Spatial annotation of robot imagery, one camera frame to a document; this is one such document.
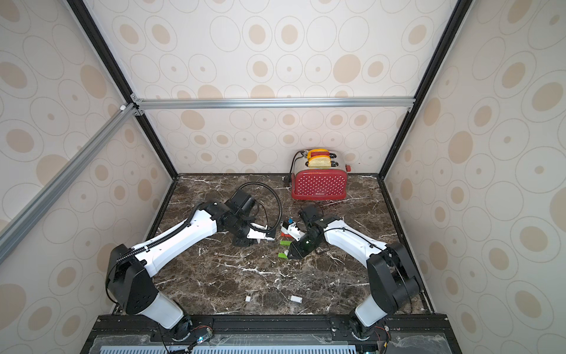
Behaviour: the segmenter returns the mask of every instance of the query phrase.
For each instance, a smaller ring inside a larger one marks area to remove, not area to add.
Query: white robotic arm
[[[164,233],[135,245],[119,245],[110,253],[106,289],[127,314],[142,314],[170,331],[172,338],[183,340],[190,333],[190,316],[174,301],[158,291],[151,281],[167,263],[200,240],[219,231],[229,231],[234,246],[250,246],[256,240],[274,240],[276,226],[252,223],[250,211],[255,200],[241,188],[225,203],[210,201],[198,204],[189,217]],[[277,203],[281,202],[275,192]]]
[[[319,215],[313,204],[302,209],[299,215],[307,227],[306,232],[300,231],[292,220],[283,222],[281,227],[283,234],[295,239],[285,252],[289,259],[305,257],[325,240],[367,268],[371,295],[356,307],[352,314],[355,321],[351,321],[358,337],[364,337],[377,321],[396,312],[423,289],[416,267],[398,242],[386,244],[374,240],[335,216]]]
[[[181,227],[181,225],[185,222],[186,219],[151,240],[135,245],[133,249],[146,248],[147,245],[167,236],[177,228]],[[200,240],[214,235],[216,233],[216,229],[216,221],[211,219],[211,215],[204,210],[197,210],[189,227],[183,228],[182,231],[174,237],[155,246],[154,248],[137,254],[135,257],[141,262],[146,261],[144,267],[147,270],[147,273],[149,273],[149,276],[153,277],[167,263],[183,253],[186,249],[193,246]]]

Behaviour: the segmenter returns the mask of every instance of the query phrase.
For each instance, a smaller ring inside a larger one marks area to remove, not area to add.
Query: patterned wallpaper
[[[376,173],[405,107],[148,110],[179,173],[286,173],[293,155],[325,147],[352,172]]]
[[[566,2],[481,0],[386,183],[465,354],[566,348]]]
[[[85,0],[150,99],[412,95],[455,0]]]
[[[0,2],[0,233],[120,107],[68,11]]]
[[[110,251],[143,241],[171,182],[135,119],[113,136],[0,266],[0,353],[79,353]]]

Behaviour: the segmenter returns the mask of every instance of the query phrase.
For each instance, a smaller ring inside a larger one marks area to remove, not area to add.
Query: marble table surface
[[[182,221],[196,202],[208,198],[226,201],[249,181],[274,188],[283,204],[283,217],[299,219],[302,201],[291,198],[282,175],[182,174],[159,225],[158,233]],[[277,218],[277,204],[262,187],[245,190],[267,209],[270,225]],[[375,177],[348,177],[348,196],[342,201],[322,201],[325,215],[343,217],[354,229],[375,239],[398,241],[391,217]],[[258,220],[264,222],[263,210]],[[191,314],[347,314],[369,294],[366,269],[341,249],[323,243],[318,252],[300,261],[278,258],[286,247],[262,241],[247,248],[231,245],[231,235],[216,233],[169,262],[153,281],[156,287]],[[291,295],[302,303],[290,301]],[[421,299],[412,300],[412,312],[423,313]],[[408,313],[407,304],[399,313]]]

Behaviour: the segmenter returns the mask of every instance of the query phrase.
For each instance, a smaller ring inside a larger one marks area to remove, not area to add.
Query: black mounting rail
[[[364,342],[351,334],[348,325],[350,316],[344,314],[328,315],[192,315],[193,326],[206,325],[216,335],[320,335],[331,341],[347,342],[356,345],[361,351],[375,350],[376,343],[384,340],[384,333],[378,332]],[[462,354],[456,336],[445,314],[389,315],[379,321],[380,326],[388,326],[391,338],[410,335],[444,335],[453,354]],[[87,354],[94,340],[99,336],[149,335],[151,344],[191,345],[195,338],[184,342],[174,342],[162,337],[157,323],[145,316],[101,315],[89,334],[80,354]]]
[[[456,3],[456,6],[452,11],[452,15],[444,28],[442,37],[440,37],[438,46],[436,46],[434,54],[432,55],[432,58],[428,63],[428,67],[424,72],[423,79],[417,88],[417,92],[415,93],[415,103],[413,104],[411,111],[407,112],[405,119],[403,119],[403,123],[401,124],[401,127],[395,136],[395,140],[391,145],[391,149],[389,149],[387,157],[383,162],[383,166],[381,166],[381,170],[379,171],[379,177],[381,179],[385,178],[387,172],[391,168],[395,156],[397,156],[397,153],[399,152],[399,149],[411,128],[411,124],[415,120],[421,105],[424,103],[428,90],[430,89],[442,62],[444,61],[444,58],[446,57],[446,54],[448,53],[448,50],[450,49],[450,46],[452,45],[452,42],[456,37],[456,34],[460,29],[460,25],[462,24],[462,21],[464,21],[472,2],[473,0],[458,0]]]

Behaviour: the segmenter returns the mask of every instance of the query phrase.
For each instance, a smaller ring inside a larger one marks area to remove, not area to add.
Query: black cable
[[[155,323],[157,324],[157,328],[159,329],[159,336],[161,337],[161,343],[163,343],[163,347],[165,348],[165,351],[168,354],[171,354],[171,352],[169,351],[169,349],[167,348],[167,346],[165,345],[165,339],[163,338],[163,332],[161,332],[161,325],[159,324],[159,322],[155,321]]]
[[[293,159],[291,161],[291,168],[289,169],[289,174],[286,177],[286,181],[284,181],[286,184],[290,184],[291,183],[291,174],[293,173],[293,167],[295,166],[295,162],[297,162],[298,159],[300,159],[301,157],[297,157],[298,154],[302,153],[303,150],[297,151],[295,153],[295,156],[293,156]]]
[[[198,208],[204,204],[204,202],[199,202],[195,205],[195,207],[191,210],[189,216],[187,217],[187,220],[185,220],[184,223],[182,223],[178,228],[176,228],[175,230],[171,231],[170,233],[168,233],[167,235],[165,235],[164,237],[158,238],[155,241],[152,241],[150,243],[148,243],[147,245],[137,248],[135,250],[131,250],[129,252],[127,252],[126,254],[124,254],[123,256],[121,256],[120,258],[118,258],[116,260],[116,263],[121,263],[137,254],[149,251],[151,248],[154,248],[157,245],[162,244],[163,242],[167,241],[168,239],[172,238],[173,236],[177,235],[179,232],[181,232],[183,229],[185,229],[186,227],[191,225],[191,220],[192,218],[194,218],[196,211],[198,210]]]
[[[112,271],[114,270],[114,268],[116,268],[116,266],[118,265],[118,262],[114,263],[114,265],[112,266],[112,268],[110,268],[110,271],[108,272],[108,275],[110,275],[110,273],[112,273]],[[104,286],[104,290],[106,290],[106,296],[108,298],[108,300],[112,301],[113,303],[115,303],[116,305],[118,305],[118,303],[116,301],[114,301],[114,299],[112,299],[110,297],[110,294],[108,294],[108,284],[110,283],[110,277],[107,276],[106,277],[106,286]]]
[[[105,280],[105,290],[106,290],[106,296],[108,297],[108,299],[110,299],[110,301],[112,301],[113,303],[115,303],[116,305],[119,305],[119,303],[117,303],[116,301],[114,301],[111,297],[110,294],[108,294],[108,284],[110,283],[110,273],[112,273],[112,271],[114,270],[114,268],[116,268],[116,266],[130,258],[132,258],[133,256],[149,251],[151,248],[162,244],[163,242],[167,241],[168,239],[172,238],[173,236],[177,235],[179,232],[181,232],[184,228],[188,227],[191,224],[191,220],[192,218],[194,218],[196,211],[198,210],[199,206],[201,206],[202,204],[204,204],[203,202],[199,202],[195,205],[195,207],[191,210],[189,216],[187,217],[187,220],[185,220],[185,222],[183,224],[181,224],[181,226],[179,226],[178,228],[176,228],[175,230],[171,231],[169,234],[165,235],[164,237],[161,237],[153,242],[150,242],[149,244],[147,244],[146,246],[137,248],[135,250],[130,250],[126,253],[124,253],[124,255],[120,256],[117,260],[116,263],[114,263],[114,265],[112,266],[112,268],[110,268],[110,271],[108,272],[107,276],[106,276],[106,280]]]
[[[258,231],[258,232],[270,233],[270,232],[272,232],[273,230],[275,230],[279,227],[279,223],[281,222],[281,218],[283,216],[283,206],[281,205],[281,199],[279,199],[277,192],[275,192],[273,190],[273,188],[271,188],[270,186],[266,185],[265,183],[261,183],[261,182],[246,182],[243,185],[241,185],[240,187],[236,188],[236,192],[238,191],[238,189],[242,189],[244,187],[251,186],[251,185],[256,185],[256,186],[261,186],[261,187],[267,188],[267,190],[269,190],[269,192],[271,194],[273,194],[273,196],[275,197],[275,200],[277,201],[277,208],[279,210],[279,215],[277,217],[277,221],[275,222],[275,225],[273,225],[272,227],[268,227],[267,229],[261,229],[261,228],[258,228],[258,227],[251,225],[251,222],[246,221],[248,226],[250,227],[250,229]]]
[[[352,230],[350,230],[350,229],[346,229],[345,227],[334,227],[334,228],[331,228],[331,229],[326,229],[326,230],[324,230],[324,233],[327,233],[327,232],[330,231],[330,230],[342,230],[342,231],[351,232],[351,233],[353,233],[354,235],[356,235],[356,236],[358,236],[359,238],[361,238],[362,240],[366,241],[366,242],[369,244],[370,248],[377,248],[378,250],[384,251],[383,248],[377,247],[376,245],[372,244],[371,242],[369,242],[368,239],[366,239],[365,237],[363,237],[363,236],[360,235],[359,233],[357,233],[357,232],[355,232],[355,231],[352,231]]]
[[[303,206],[305,205],[305,203],[315,203],[316,205],[318,205],[318,207],[320,208],[320,212],[322,213],[321,217],[324,217],[324,209],[322,209],[322,206],[317,202],[317,201],[303,201],[301,203],[301,206],[299,208],[301,208],[302,211],[305,211],[305,209],[303,209]]]
[[[395,267],[397,274],[399,274],[399,278],[401,278],[401,281],[403,282],[403,286],[405,287],[405,292],[407,293],[407,297],[409,298],[409,304],[411,305],[411,312],[409,312],[408,315],[410,315],[410,314],[413,313],[413,299],[411,298],[411,295],[409,294],[409,290],[407,290],[407,285],[405,284],[405,279],[403,279],[403,276],[401,275],[401,272],[399,272],[399,269],[397,268],[397,265],[395,263],[393,263],[393,267]]]
[[[265,206],[259,201],[258,201],[258,204],[261,205],[261,207],[263,208],[263,212],[265,214],[265,224],[269,225],[269,219],[267,218],[267,211],[265,210]]]

